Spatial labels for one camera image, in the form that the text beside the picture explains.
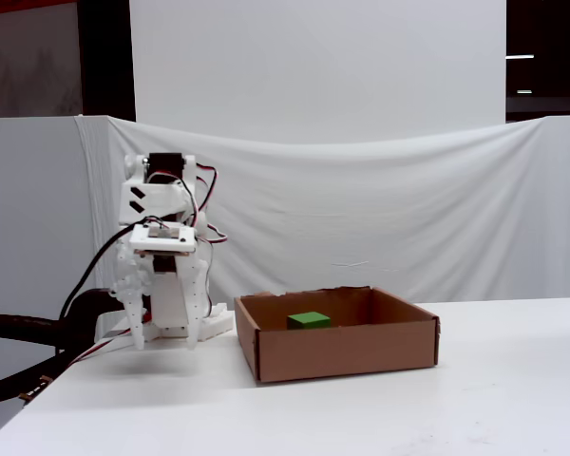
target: green block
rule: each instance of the green block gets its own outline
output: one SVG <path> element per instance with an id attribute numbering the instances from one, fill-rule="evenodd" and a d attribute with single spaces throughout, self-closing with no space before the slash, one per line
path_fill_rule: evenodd
<path id="1" fill-rule="evenodd" d="M 311 330 L 315 328 L 330 328 L 332 320 L 319 312 L 298 313 L 287 317 L 288 330 Z"/>

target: open cardboard box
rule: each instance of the open cardboard box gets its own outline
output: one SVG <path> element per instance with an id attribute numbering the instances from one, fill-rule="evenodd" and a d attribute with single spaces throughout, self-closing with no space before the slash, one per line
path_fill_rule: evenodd
<path id="1" fill-rule="evenodd" d="M 240 346 L 259 382 L 437 365 L 439 317 L 377 288 L 269 293 L 235 302 Z M 287 316 L 319 312 L 331 328 L 288 330 Z"/>

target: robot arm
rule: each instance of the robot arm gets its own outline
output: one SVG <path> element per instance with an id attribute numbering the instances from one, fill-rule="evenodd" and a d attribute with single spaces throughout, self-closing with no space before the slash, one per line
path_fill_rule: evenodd
<path id="1" fill-rule="evenodd" d="M 127 167 L 131 177 L 123 184 L 120 223 L 146 222 L 119 241 L 112 294 L 124 304 L 135 346 L 144 343 L 143 295 L 151 296 L 152 322 L 161 335 L 187 337 L 190 348 L 232 329 L 232 313 L 216 319 L 207 294 L 211 257 L 200 247 L 215 240 L 205 238 L 206 216 L 196 202 L 195 158 L 150 154 Z"/>

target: table surface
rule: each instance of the table surface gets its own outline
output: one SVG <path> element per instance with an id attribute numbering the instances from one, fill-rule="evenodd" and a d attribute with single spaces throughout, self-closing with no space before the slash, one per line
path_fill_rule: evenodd
<path id="1" fill-rule="evenodd" d="M 234 333 L 74 365 L 0 455 L 570 455 L 570 298 L 424 305 L 427 370 L 257 386 Z"/>

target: black wire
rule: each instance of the black wire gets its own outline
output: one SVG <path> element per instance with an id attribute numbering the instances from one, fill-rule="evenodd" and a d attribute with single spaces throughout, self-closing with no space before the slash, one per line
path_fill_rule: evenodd
<path id="1" fill-rule="evenodd" d="M 191 202 L 194 201 L 194 196 L 192 195 L 192 192 L 190 191 L 190 189 L 186 185 L 186 182 L 184 182 L 183 179 L 180 179 L 180 182 L 183 183 L 183 188 L 185 188 L 186 192 L 188 192 L 188 195 L 190 195 L 190 201 Z M 199 208 L 194 202 L 192 202 L 192 207 L 194 208 L 194 216 L 192 218 L 191 225 L 194 226 L 197 222 L 197 217 L 199 216 Z"/>
<path id="2" fill-rule="evenodd" d="M 199 206 L 199 210 L 201 211 L 209 202 L 209 197 L 212 195 L 213 187 L 216 186 L 216 177 L 218 175 L 218 170 L 214 166 L 207 166 L 206 164 L 197 163 L 200 169 L 211 169 L 213 171 L 213 180 L 211 180 L 211 185 L 209 185 L 209 190 L 207 190 L 207 195 L 205 195 L 205 199 L 202 204 Z"/>
<path id="3" fill-rule="evenodd" d="M 119 238 L 122 238 L 124 235 L 126 235 L 128 232 L 133 231 L 133 228 L 135 227 L 135 225 L 139 224 L 139 223 L 144 223 L 150 219 L 156 219 L 156 220 L 161 220 L 158 217 L 154 217 L 154 216 L 150 216 L 150 217 L 144 217 L 142 218 L 140 221 L 136 221 L 135 223 L 131 223 L 130 225 L 124 227 L 121 231 L 119 231 L 118 233 L 116 233 L 113 237 L 111 237 L 110 239 L 107 240 L 107 242 L 104 244 L 104 246 L 99 249 L 99 252 L 97 252 L 97 254 L 95 254 L 95 256 L 93 257 L 93 259 L 91 260 L 91 262 L 88 264 L 88 267 L 86 268 L 85 273 L 83 274 L 83 276 L 81 277 L 81 279 L 78 281 L 78 283 L 76 284 L 76 286 L 74 287 L 74 289 L 72 290 L 72 292 L 69 294 L 69 296 L 66 299 L 66 302 L 64 304 L 64 307 L 62 307 L 61 309 L 61 313 L 59 314 L 59 319 L 62 320 L 66 317 L 67 315 L 67 311 L 69 310 L 69 307 L 72 303 L 72 300 L 74 299 L 74 297 L 76 296 L 76 294 L 78 292 L 80 292 L 80 289 L 83 288 L 83 285 L 85 285 L 86 280 L 88 279 L 88 277 L 90 276 L 90 274 L 93 272 L 93 268 L 95 267 L 95 265 L 97 264 L 97 262 L 100 260 L 100 258 L 104 255 L 104 253 L 107 251 L 107 249 L 110 248 L 110 246 L 116 242 Z"/>
<path id="4" fill-rule="evenodd" d="M 211 316 L 211 310 L 213 309 L 213 302 L 211 302 L 211 296 L 209 295 L 209 287 L 207 286 L 209 283 L 209 272 L 211 271 L 211 265 L 213 264 L 213 244 L 211 242 L 207 242 L 211 247 L 211 259 L 209 259 L 209 267 L 207 268 L 207 275 L 205 276 L 205 292 L 207 293 L 207 299 L 209 299 L 209 311 L 205 318 Z"/>
<path id="5" fill-rule="evenodd" d="M 205 179 L 203 179 L 200 176 L 197 176 L 197 181 L 204 183 L 205 187 L 207 187 L 207 190 L 209 190 L 209 184 L 207 183 L 207 181 Z"/>

